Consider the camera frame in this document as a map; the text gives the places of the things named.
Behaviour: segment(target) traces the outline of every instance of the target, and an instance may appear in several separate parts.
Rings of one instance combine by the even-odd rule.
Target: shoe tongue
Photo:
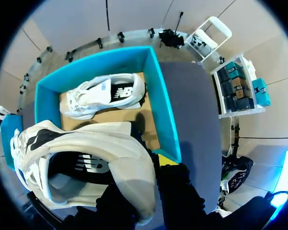
[[[86,105],[91,103],[108,104],[111,102],[111,79],[87,90],[79,99],[80,104]]]

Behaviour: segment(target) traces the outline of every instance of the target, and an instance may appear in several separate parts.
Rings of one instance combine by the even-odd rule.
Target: shoe insole
[[[108,162],[81,152],[59,152],[49,162],[48,178],[61,173],[94,184],[114,182]]]
[[[111,102],[120,101],[131,96],[133,83],[111,85]]]

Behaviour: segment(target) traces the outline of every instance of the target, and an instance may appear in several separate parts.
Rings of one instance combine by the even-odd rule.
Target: new balance logo
[[[119,97],[129,97],[132,94],[132,89],[133,87],[125,87],[123,88],[118,88],[114,98],[119,98]]]
[[[92,155],[79,155],[81,159],[78,159],[79,164],[76,164],[75,170],[86,171],[89,173],[106,173],[109,171],[108,162],[97,158]]]

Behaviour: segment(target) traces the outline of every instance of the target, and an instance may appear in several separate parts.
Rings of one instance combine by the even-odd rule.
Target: blue light
[[[285,160],[282,168],[282,172],[280,174],[279,180],[276,184],[274,193],[279,191],[288,191],[288,151],[286,151]],[[271,201],[271,204],[276,207],[276,211],[270,220],[273,220],[279,213],[279,211],[284,206],[285,202],[288,199],[288,194],[278,194],[274,196]]]

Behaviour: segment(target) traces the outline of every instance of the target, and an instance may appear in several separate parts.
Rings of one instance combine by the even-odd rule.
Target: white chair
[[[223,42],[221,42],[220,44],[216,43],[211,37],[208,36],[208,34],[205,33],[204,30],[201,29],[207,22],[213,24],[220,32],[222,32],[225,35],[226,39]],[[207,21],[205,21],[203,24],[201,24],[200,27],[198,27],[187,38],[186,43],[188,43],[203,58],[203,60],[201,61],[203,62],[210,55],[212,55],[221,45],[223,45],[228,39],[230,39],[231,36],[232,36],[231,30],[224,23],[222,23],[217,17],[212,16],[208,18]],[[204,46],[208,46],[210,48],[208,54],[203,55],[203,53],[199,52],[200,49],[199,46],[195,48],[194,44],[192,45],[193,37],[195,37],[197,41],[199,40],[201,42],[204,42],[205,43]]]

